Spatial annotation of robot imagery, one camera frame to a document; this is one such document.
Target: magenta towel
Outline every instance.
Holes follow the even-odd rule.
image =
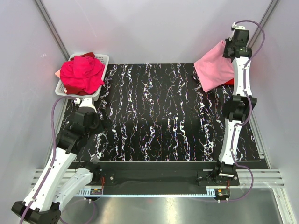
[[[234,69],[230,59],[222,57],[224,47],[225,41],[220,41],[194,63],[204,92],[208,92],[234,78]]]

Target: black marbled surface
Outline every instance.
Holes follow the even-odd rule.
[[[77,160],[213,161],[225,131],[221,110],[233,87],[204,93],[193,64],[109,65],[97,109],[113,129],[90,136]],[[68,102],[62,128],[75,112]],[[239,160],[259,160],[248,123],[237,149]]]

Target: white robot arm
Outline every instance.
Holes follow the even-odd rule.
[[[101,170],[99,165],[85,162],[71,179],[58,188],[66,170],[87,143],[91,132],[103,131],[109,128],[109,125],[107,120],[100,120],[93,100],[91,98],[83,99],[73,121],[57,135],[56,150],[55,152],[52,150],[51,157],[36,185],[24,201],[14,203],[12,211],[19,217],[22,217],[25,211],[24,220],[31,224],[56,224],[59,221],[61,211],[80,189],[87,184],[100,182]],[[52,163],[54,153],[56,156],[54,163]]]
[[[249,81],[251,48],[247,47],[249,31],[243,26],[232,25],[232,35],[226,39],[223,57],[229,58],[234,68],[233,96],[224,104],[225,134],[222,150],[215,169],[211,173],[198,172],[200,186],[239,185],[235,158],[242,125],[249,117],[249,108],[256,105]],[[229,195],[218,197],[225,200]]]

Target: metal frame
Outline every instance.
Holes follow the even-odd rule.
[[[62,42],[55,26],[54,23],[52,21],[52,19],[50,18],[46,7],[43,5],[43,2],[41,0],[33,0],[33,2],[36,4],[36,7],[38,9],[38,11],[41,13],[41,16],[43,17],[47,27],[49,28],[55,42],[57,43],[59,49],[61,50],[61,53],[63,54],[65,60],[69,60],[70,58],[70,54],[67,51],[67,49],[64,46],[64,43]]]
[[[262,27],[264,27],[266,25],[267,21],[269,20],[269,18],[273,14],[273,12],[276,9],[279,2],[280,2],[280,0],[272,0],[270,2],[270,4],[269,4],[268,8],[266,9],[261,21],[259,22],[259,24]],[[255,42],[257,41],[260,34],[261,34],[261,30],[259,28],[256,28],[254,34],[252,35],[252,38],[250,39],[250,41],[248,43],[248,47],[252,48],[252,46],[255,44]]]
[[[295,219],[293,210],[290,205],[290,201],[288,199],[288,196],[286,194],[285,188],[280,189],[272,189],[276,203],[278,206],[278,210],[280,213],[280,216],[282,218],[282,221],[284,224],[296,224],[297,221]]]
[[[267,154],[267,152],[265,150],[266,147],[265,147],[263,138],[261,136],[261,132],[260,132],[260,129],[258,127],[254,111],[251,114],[251,118],[249,120],[249,123],[250,123],[250,127],[252,129],[253,136],[254,136],[255,141],[256,141],[256,146],[257,146],[257,149],[259,151],[260,158],[261,159],[265,159],[266,162],[267,162],[268,169],[271,169],[271,163],[270,163],[268,154]]]
[[[42,174],[42,169],[36,170],[34,175],[34,179],[32,182],[32,186],[37,183],[37,180]],[[240,185],[239,186],[230,186],[230,188],[248,188],[251,185],[251,176],[249,172],[245,169],[238,169],[238,176]],[[254,177],[254,188],[284,188],[284,183],[281,178],[280,172],[278,169],[253,169],[252,170],[253,177]],[[67,169],[65,172],[61,182],[59,183],[58,187],[63,186],[65,183],[68,182],[69,179],[73,178],[76,174],[75,169]],[[86,186],[87,188],[101,188],[101,186]],[[219,188],[219,186],[209,186],[208,188],[214,189]]]

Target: laundry basket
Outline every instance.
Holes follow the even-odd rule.
[[[73,54],[73,55],[70,56],[70,59],[73,58],[74,56],[80,56],[80,55],[83,55],[83,54],[84,53]],[[99,59],[102,62],[102,64],[105,65],[103,75],[102,75],[102,80],[104,81],[105,74],[106,74],[106,71],[107,71],[108,62],[109,62],[109,56],[108,55],[101,55],[101,54],[94,54],[94,55],[97,59]],[[64,84],[61,82],[61,80],[59,80],[59,82],[56,86],[56,89],[55,89],[55,93],[59,96],[72,96],[72,97],[81,98],[81,99],[86,98],[86,97],[92,97],[94,101],[97,101],[99,99],[99,96],[100,96],[101,88],[102,88],[102,85],[92,95],[84,95],[84,96],[79,96],[79,95],[75,95],[75,94],[69,94],[68,95],[64,92],[64,90],[65,90]]]

